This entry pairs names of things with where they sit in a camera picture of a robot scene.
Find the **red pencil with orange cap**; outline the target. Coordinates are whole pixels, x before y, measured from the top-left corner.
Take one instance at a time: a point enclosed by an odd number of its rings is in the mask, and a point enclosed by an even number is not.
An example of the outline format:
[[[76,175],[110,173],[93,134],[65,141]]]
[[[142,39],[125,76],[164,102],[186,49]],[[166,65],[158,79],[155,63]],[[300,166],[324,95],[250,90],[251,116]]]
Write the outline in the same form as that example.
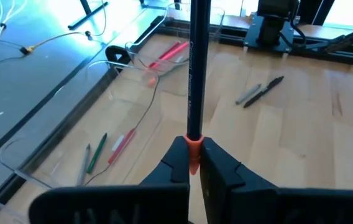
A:
[[[161,54],[161,56],[156,61],[152,62],[149,65],[149,68],[156,67],[161,60],[168,60],[169,58],[173,57],[180,46],[181,42],[175,42],[168,50]]]

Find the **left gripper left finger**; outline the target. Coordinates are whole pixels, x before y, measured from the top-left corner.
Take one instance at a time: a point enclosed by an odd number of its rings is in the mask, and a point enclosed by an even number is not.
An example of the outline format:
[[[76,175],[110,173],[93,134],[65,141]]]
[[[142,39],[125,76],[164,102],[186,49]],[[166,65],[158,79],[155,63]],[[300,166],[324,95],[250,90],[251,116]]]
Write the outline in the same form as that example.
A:
[[[191,224],[189,150],[176,137],[137,185],[61,187],[36,197],[30,224]]]

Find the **black diagonal frame strut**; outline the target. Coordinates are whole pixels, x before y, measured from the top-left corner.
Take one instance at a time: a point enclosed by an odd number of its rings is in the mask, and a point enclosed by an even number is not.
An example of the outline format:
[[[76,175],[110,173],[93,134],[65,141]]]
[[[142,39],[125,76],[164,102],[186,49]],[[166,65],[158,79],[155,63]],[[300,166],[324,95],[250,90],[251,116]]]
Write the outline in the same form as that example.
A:
[[[340,35],[339,37],[328,40],[327,42],[309,44],[305,47],[305,49],[315,49],[318,52],[334,53],[351,45],[353,45],[353,32],[348,35]]]

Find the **black clamp mount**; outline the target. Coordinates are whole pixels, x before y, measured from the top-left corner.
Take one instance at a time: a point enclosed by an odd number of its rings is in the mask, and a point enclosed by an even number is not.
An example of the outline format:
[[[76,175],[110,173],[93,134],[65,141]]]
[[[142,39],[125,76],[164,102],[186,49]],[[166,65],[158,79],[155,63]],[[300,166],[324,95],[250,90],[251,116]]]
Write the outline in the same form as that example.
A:
[[[110,62],[128,64],[131,61],[126,49],[116,45],[110,45],[105,50],[106,58]]]

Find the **black pencil with orange cap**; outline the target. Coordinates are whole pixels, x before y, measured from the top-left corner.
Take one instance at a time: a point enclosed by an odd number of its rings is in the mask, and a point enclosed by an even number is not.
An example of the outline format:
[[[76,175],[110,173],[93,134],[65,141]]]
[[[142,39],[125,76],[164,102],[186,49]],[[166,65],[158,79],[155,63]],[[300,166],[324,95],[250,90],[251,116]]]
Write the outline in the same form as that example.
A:
[[[190,152],[190,174],[199,167],[202,135],[203,106],[209,43],[211,0],[191,0],[188,113],[186,142]]]

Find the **green crayon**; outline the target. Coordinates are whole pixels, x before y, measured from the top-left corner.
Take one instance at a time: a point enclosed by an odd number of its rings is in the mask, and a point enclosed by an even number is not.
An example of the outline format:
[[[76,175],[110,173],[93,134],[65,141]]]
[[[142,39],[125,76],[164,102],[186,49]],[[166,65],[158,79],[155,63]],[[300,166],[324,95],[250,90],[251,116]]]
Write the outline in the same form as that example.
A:
[[[98,159],[100,157],[100,154],[101,154],[101,152],[102,152],[102,150],[104,148],[104,145],[106,143],[107,137],[108,137],[107,133],[105,133],[102,136],[102,138],[101,138],[101,140],[100,140],[100,142],[99,142],[99,144],[98,144],[98,146],[97,146],[97,148],[96,148],[96,150],[95,150],[95,152],[93,154],[93,157],[92,157],[92,159],[91,159],[91,161],[90,161],[90,163],[88,165],[88,168],[86,170],[87,174],[91,174],[93,172],[93,170],[95,168],[95,165],[96,165],[96,163],[97,163],[97,161],[98,161]]]

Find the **green pencil with orange cap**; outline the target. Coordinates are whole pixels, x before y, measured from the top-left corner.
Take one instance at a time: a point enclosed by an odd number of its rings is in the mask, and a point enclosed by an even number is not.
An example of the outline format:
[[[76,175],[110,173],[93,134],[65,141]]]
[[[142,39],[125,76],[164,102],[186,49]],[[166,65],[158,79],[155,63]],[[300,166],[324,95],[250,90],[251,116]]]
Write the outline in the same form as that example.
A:
[[[179,63],[179,64],[176,64],[174,65],[172,68],[170,68],[168,71],[166,72],[162,72],[159,76],[158,76],[158,79],[161,79],[169,74],[171,74],[174,70],[178,69],[178,68],[181,68],[182,66],[185,66],[188,64],[188,59],[182,61],[182,63]],[[153,87],[155,86],[155,81],[156,81],[156,78],[151,78],[148,82],[148,86],[149,87]]]

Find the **black floor stand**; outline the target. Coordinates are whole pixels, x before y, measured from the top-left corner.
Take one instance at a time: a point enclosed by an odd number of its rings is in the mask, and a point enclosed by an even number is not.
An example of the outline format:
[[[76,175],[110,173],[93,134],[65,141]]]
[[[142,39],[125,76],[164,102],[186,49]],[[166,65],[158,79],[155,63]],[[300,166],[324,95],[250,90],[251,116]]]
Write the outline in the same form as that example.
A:
[[[85,15],[81,19],[70,24],[68,26],[69,30],[76,30],[82,24],[84,24],[90,17],[92,17],[93,15],[98,13],[100,10],[105,9],[105,7],[109,4],[107,1],[104,1],[104,2],[101,2],[101,4],[96,9],[91,9],[88,4],[88,0],[80,0],[80,3],[81,3],[82,8],[85,12]]]

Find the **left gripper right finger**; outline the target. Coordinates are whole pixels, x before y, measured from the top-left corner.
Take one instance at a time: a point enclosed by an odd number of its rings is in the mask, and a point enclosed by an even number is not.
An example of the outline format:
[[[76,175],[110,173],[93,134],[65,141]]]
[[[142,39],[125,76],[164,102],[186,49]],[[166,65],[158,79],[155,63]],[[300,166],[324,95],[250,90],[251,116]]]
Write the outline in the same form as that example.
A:
[[[353,224],[353,190],[278,187],[211,138],[200,178],[209,224]]]

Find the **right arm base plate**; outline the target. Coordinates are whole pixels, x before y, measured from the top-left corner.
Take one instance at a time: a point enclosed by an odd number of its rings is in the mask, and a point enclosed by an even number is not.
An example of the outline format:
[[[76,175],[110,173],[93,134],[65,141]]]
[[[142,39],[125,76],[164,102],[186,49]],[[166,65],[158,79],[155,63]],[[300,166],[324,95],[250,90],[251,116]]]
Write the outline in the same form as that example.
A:
[[[294,30],[288,19],[277,16],[254,16],[245,36],[244,45],[269,52],[287,53],[293,42]]]

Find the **red crayon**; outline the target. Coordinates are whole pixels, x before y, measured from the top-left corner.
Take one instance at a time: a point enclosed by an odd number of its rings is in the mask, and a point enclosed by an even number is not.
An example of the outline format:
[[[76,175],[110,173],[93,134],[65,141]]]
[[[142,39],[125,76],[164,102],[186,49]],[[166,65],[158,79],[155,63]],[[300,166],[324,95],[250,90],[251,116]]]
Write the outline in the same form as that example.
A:
[[[120,139],[114,145],[115,150],[112,150],[112,156],[108,160],[108,164],[111,165],[117,159],[118,155],[122,152],[122,150],[127,146],[129,141],[135,134],[135,128],[132,128],[127,134],[120,136]]]

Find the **black pen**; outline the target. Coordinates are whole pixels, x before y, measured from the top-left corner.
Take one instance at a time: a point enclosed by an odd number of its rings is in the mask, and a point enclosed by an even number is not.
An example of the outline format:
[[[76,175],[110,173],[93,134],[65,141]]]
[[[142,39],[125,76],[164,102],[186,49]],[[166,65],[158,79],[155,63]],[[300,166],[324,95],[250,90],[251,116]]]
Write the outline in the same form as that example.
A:
[[[263,90],[259,91],[255,96],[253,96],[248,102],[246,102],[243,108],[247,108],[250,105],[254,104],[257,100],[259,100],[262,96],[264,96],[267,92],[269,92],[272,88],[277,86],[282,80],[284,76],[277,77],[273,79]]]

